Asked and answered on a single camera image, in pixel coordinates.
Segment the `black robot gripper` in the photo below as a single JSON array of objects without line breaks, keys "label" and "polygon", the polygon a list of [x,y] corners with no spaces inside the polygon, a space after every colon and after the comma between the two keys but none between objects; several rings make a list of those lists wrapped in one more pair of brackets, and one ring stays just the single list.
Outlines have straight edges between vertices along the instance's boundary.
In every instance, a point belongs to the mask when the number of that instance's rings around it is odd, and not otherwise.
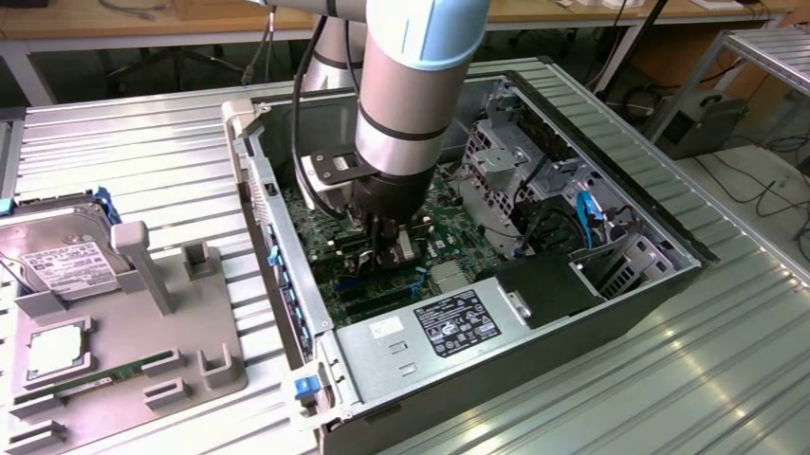
[{"label": "black robot gripper", "polygon": [[352,204],[364,213],[407,223],[423,207],[434,171],[406,176],[376,173],[354,182]]}]

